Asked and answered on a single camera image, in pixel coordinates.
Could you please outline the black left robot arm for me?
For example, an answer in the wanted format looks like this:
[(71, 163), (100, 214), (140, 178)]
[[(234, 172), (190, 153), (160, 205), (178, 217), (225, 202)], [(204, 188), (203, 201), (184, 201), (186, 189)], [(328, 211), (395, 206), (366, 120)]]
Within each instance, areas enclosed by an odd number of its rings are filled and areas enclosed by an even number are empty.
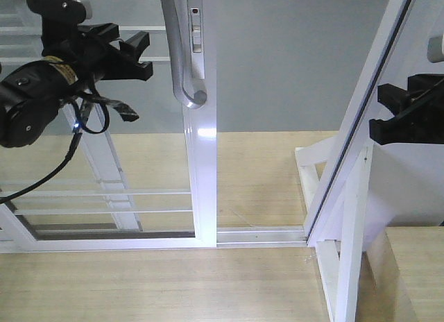
[(86, 125), (87, 109), (93, 105), (103, 111), (103, 130), (110, 124), (110, 108), (123, 121), (138, 120), (128, 104), (101, 96), (95, 85), (98, 81), (147, 81), (153, 65), (139, 59), (150, 44), (150, 35), (140, 31), (123, 41), (116, 24), (86, 25), (91, 12), (81, 0), (26, 3), (42, 18), (42, 58), (1, 81), (1, 145), (31, 145), (67, 104), (75, 112), (76, 134), (93, 132)]

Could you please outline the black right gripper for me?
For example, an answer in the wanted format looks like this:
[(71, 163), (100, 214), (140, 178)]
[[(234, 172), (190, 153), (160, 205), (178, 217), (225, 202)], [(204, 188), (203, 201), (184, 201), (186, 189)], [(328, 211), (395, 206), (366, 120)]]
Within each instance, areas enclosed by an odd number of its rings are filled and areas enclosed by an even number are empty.
[(377, 87), (377, 102), (398, 120), (370, 119), (369, 138), (378, 144), (443, 143), (443, 75), (416, 74), (408, 77), (407, 90), (392, 84)]

